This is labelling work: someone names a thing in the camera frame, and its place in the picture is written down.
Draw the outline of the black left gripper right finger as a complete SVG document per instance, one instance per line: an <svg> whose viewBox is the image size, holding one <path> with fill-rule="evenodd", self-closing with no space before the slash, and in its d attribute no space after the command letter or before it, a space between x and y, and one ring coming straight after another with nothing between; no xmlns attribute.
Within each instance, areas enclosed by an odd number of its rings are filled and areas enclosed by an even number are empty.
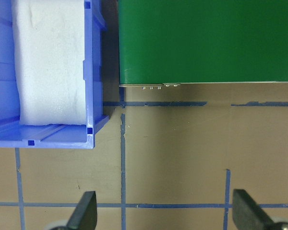
<svg viewBox="0 0 288 230"><path fill-rule="evenodd" d="M234 189L232 218L238 230L275 230L276 224L244 189Z"/></svg>

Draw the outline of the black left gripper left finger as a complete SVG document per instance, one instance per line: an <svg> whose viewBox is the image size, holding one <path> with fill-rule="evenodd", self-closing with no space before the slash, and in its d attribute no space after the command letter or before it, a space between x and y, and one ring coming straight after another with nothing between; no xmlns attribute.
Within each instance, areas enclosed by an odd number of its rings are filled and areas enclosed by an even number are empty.
<svg viewBox="0 0 288 230"><path fill-rule="evenodd" d="M96 192L84 192L74 212L69 218L67 230L95 230L97 226Z"/></svg>

